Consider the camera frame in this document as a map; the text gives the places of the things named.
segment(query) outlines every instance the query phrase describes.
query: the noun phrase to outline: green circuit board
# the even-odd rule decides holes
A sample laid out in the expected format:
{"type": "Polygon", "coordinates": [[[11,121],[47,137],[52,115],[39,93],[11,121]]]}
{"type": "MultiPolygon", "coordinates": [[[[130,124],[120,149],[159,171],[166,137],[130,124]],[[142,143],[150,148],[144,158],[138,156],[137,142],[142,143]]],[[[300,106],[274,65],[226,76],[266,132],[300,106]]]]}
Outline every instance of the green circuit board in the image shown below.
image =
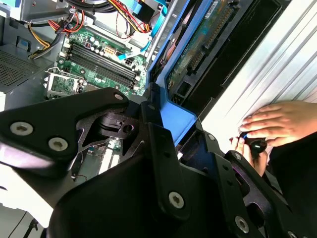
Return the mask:
{"type": "Polygon", "coordinates": [[[205,17],[166,80],[169,90],[171,90],[173,86],[177,87],[179,85],[184,74],[186,74],[187,67],[193,63],[195,58],[199,57],[198,54],[200,53],[202,45],[206,43],[211,44],[211,42],[209,43],[208,41],[215,39],[221,27],[224,25],[225,20],[229,17],[227,13],[228,9],[230,10],[229,13],[231,13],[228,0],[217,0],[211,4],[205,17]]]}
{"type": "MultiPolygon", "coordinates": [[[[130,59],[119,60],[117,55],[130,52],[131,50],[123,47],[121,44],[116,44],[115,41],[110,39],[102,38],[85,28],[80,29],[78,32],[73,33],[69,38],[65,38],[62,52],[59,59],[57,60],[57,66],[59,69],[83,77],[87,81],[87,85],[83,86],[82,92],[92,91],[99,88],[116,88],[126,96],[136,94],[143,95],[145,91],[146,83],[146,70],[144,68],[145,58],[143,56],[135,56],[133,61],[130,59]],[[62,57],[67,54],[69,50],[69,44],[76,43],[86,48],[86,45],[93,45],[95,41],[99,42],[99,46],[104,50],[103,57],[114,60],[121,65],[129,68],[135,68],[139,74],[139,81],[135,81],[133,88],[122,85],[111,78],[104,77],[92,70],[89,70],[84,65],[78,65],[67,57],[62,57]]],[[[65,80],[63,78],[55,78],[52,86],[52,90],[56,92],[66,93],[71,95],[74,82],[72,80],[65,80]]]]}

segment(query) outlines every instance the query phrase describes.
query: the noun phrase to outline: screw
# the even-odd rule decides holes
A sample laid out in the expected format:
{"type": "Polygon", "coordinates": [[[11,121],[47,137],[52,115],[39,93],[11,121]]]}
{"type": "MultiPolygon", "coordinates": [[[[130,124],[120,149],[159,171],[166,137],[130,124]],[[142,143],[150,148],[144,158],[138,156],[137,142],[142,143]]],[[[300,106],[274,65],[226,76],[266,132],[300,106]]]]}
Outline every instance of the screw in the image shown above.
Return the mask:
{"type": "Polygon", "coordinates": [[[248,223],[240,216],[236,216],[234,221],[236,222],[237,227],[243,231],[243,233],[249,233],[248,223]]]}
{"type": "Polygon", "coordinates": [[[67,149],[68,143],[63,138],[54,137],[49,140],[49,147],[55,151],[63,151],[67,149]]]}
{"type": "Polygon", "coordinates": [[[288,231],[287,233],[288,233],[290,238],[297,238],[297,236],[293,232],[288,231]]]}
{"type": "Polygon", "coordinates": [[[152,110],[155,110],[155,107],[151,104],[148,104],[148,107],[151,108],[152,110]]]}
{"type": "Polygon", "coordinates": [[[215,140],[214,136],[211,135],[211,134],[208,134],[208,137],[209,137],[210,140],[215,140]]]}
{"type": "Polygon", "coordinates": [[[33,127],[27,122],[18,121],[10,126],[10,130],[13,134],[24,136],[31,134],[33,127]]]}
{"type": "Polygon", "coordinates": [[[234,153],[234,155],[236,156],[236,158],[237,158],[238,160],[241,160],[241,159],[242,159],[241,155],[239,155],[238,153],[234,153]]]}
{"type": "Polygon", "coordinates": [[[181,209],[184,207],[184,199],[178,192],[170,192],[168,199],[175,208],[181,209]]]}
{"type": "Polygon", "coordinates": [[[115,94],[114,97],[119,100],[123,100],[123,97],[120,94],[115,94]]]}

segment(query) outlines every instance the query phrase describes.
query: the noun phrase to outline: hand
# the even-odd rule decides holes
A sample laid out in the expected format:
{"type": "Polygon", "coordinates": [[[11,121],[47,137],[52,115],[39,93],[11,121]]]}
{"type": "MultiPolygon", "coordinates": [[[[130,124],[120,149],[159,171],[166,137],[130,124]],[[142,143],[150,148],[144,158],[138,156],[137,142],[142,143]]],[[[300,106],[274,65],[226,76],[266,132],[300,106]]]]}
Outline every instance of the hand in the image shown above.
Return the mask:
{"type": "Polygon", "coordinates": [[[249,162],[249,164],[258,172],[262,177],[267,163],[267,152],[262,152],[259,154],[257,160],[253,160],[251,156],[250,147],[244,143],[243,138],[234,137],[231,140],[231,149],[238,151],[243,157],[249,162]]]}
{"type": "Polygon", "coordinates": [[[317,131],[317,104],[300,101],[277,103],[257,110],[240,127],[248,138],[267,138],[270,146],[302,139],[317,131]]]}

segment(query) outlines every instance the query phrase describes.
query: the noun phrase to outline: silver metal side panel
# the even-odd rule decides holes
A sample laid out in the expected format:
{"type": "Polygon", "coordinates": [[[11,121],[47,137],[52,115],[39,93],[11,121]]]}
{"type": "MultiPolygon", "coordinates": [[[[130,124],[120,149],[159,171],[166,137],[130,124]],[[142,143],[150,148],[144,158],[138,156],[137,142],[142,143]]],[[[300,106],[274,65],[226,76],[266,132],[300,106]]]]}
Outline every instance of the silver metal side panel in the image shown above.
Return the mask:
{"type": "Polygon", "coordinates": [[[317,0],[292,0],[203,121],[221,149],[241,120],[260,107],[317,102],[317,0]]]}

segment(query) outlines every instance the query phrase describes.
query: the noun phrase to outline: finger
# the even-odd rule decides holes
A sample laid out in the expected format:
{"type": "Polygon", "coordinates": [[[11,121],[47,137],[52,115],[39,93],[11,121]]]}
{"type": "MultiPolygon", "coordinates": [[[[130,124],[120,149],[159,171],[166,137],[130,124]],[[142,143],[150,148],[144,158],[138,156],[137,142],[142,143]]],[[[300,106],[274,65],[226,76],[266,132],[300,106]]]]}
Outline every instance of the finger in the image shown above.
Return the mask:
{"type": "Polygon", "coordinates": [[[266,137],[286,137],[288,132],[283,127],[270,127],[251,131],[247,134],[248,138],[266,138],[266,137]]]}
{"type": "Polygon", "coordinates": [[[237,137],[233,137],[232,141],[231,141],[231,150],[237,150],[237,146],[238,146],[238,138],[237,137]]]}
{"type": "Polygon", "coordinates": [[[247,144],[243,145],[243,157],[249,162],[249,164],[254,167],[252,155],[251,155],[251,149],[247,144]]]}
{"type": "Polygon", "coordinates": [[[259,154],[257,164],[255,165],[255,169],[261,177],[263,176],[265,172],[266,164],[267,164],[267,152],[264,151],[259,154]]]}
{"type": "Polygon", "coordinates": [[[252,123],[242,125],[239,129],[241,132],[245,132],[245,131],[260,130],[263,128],[276,127],[276,126],[282,127],[283,124],[284,123],[281,122],[280,119],[267,119],[267,120],[260,120],[260,121],[255,121],[252,123]]]}
{"type": "Polygon", "coordinates": [[[244,146],[244,139],[242,137],[240,137],[236,151],[238,151],[242,155],[243,155],[243,146],[244,146]]]}
{"type": "Polygon", "coordinates": [[[255,115],[252,115],[250,117],[243,119],[242,125],[249,124],[249,123],[252,123],[255,121],[259,121],[259,120],[279,118],[281,116],[282,116],[282,112],[280,110],[272,111],[272,112],[258,113],[258,114],[255,114],[255,115]]]}
{"type": "Polygon", "coordinates": [[[280,103],[271,104],[271,105],[267,105],[265,107],[258,109],[255,113],[253,113],[253,115],[259,114],[259,113],[264,113],[264,112],[277,111],[277,110],[280,110],[281,108],[282,108],[282,104],[280,104],[280,103]]]}
{"type": "Polygon", "coordinates": [[[275,139],[267,140],[266,142],[267,142],[267,145],[276,147],[276,146],[281,146],[281,145],[285,145],[287,143],[293,142],[293,140],[291,140],[289,137],[278,137],[275,139]]]}

